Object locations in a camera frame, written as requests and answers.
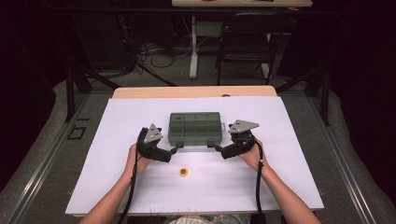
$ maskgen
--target yellow disc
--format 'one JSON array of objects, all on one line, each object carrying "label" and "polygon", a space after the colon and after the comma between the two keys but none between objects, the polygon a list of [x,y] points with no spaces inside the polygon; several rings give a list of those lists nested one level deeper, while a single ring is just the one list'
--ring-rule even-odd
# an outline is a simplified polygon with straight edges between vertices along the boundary
[{"label": "yellow disc", "polygon": [[180,170],[178,171],[178,174],[179,174],[181,177],[185,177],[186,175],[189,174],[189,170],[188,170],[187,168],[185,168],[185,167],[182,167],[182,168],[180,168]]}]

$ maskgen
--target green plastic box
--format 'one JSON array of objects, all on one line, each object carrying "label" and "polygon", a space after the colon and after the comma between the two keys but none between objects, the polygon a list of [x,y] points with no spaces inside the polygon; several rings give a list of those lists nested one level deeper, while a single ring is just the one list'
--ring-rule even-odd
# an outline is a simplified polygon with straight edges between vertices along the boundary
[{"label": "green plastic box", "polygon": [[171,113],[168,140],[172,147],[219,145],[222,131],[219,112]]}]

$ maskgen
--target chair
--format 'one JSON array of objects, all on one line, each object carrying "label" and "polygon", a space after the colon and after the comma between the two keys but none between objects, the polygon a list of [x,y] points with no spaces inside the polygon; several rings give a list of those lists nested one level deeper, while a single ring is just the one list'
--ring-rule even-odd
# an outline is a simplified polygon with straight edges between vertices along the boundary
[{"label": "chair", "polygon": [[216,61],[218,85],[221,63],[268,63],[269,84],[279,38],[286,32],[288,20],[274,13],[237,13],[221,25],[219,53]]}]

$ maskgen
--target tabletop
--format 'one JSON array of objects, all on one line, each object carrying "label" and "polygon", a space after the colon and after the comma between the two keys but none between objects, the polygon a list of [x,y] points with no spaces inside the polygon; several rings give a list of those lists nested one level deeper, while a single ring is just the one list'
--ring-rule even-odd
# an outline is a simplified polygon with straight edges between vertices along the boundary
[{"label": "tabletop", "polygon": [[310,0],[172,0],[174,7],[311,7]]},{"label": "tabletop", "polygon": [[[164,137],[158,147],[170,149],[165,137],[169,115],[197,111],[219,112],[224,127],[236,119],[259,123],[260,127],[252,131],[264,142],[271,166],[311,209],[323,208],[289,115],[273,87],[153,87],[115,90],[92,140],[66,214],[86,215],[111,189],[122,173],[128,148],[142,127],[154,123],[162,128]],[[222,147],[232,143],[229,135],[223,130]],[[187,176],[179,175],[181,168],[188,170]],[[255,186],[256,173],[238,157],[224,160],[213,148],[183,147],[168,163],[155,161],[137,178],[128,216],[254,213]],[[261,198],[262,211],[279,210],[263,181]],[[125,199],[119,212],[126,204]]]}]

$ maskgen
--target controller cable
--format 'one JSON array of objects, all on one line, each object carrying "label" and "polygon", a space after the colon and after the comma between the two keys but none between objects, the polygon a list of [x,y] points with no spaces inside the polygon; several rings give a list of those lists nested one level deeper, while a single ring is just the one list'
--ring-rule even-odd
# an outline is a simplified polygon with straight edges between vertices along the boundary
[{"label": "controller cable", "polygon": [[137,162],[142,158],[142,157],[137,158],[137,156],[138,156],[137,149],[135,150],[135,152],[136,152],[136,154],[134,155],[134,172],[133,172],[132,177],[131,177],[131,189],[129,191],[128,202],[125,205],[125,208],[124,208],[124,210],[122,212],[122,215],[121,215],[121,217],[119,219],[118,224],[121,224],[122,221],[125,219],[126,214],[127,214],[128,210],[129,210],[129,207],[131,206],[132,198],[134,197],[134,183],[136,182]]},{"label": "controller cable", "polygon": [[262,223],[262,204],[260,200],[260,183],[262,181],[262,167],[264,164],[262,163],[262,145],[257,141],[256,137],[254,137],[254,142],[257,144],[259,147],[259,152],[260,152],[260,161],[259,161],[259,168],[257,169],[257,182],[256,182],[256,203],[257,203],[257,210],[259,211],[259,218],[260,218],[260,223]]}]

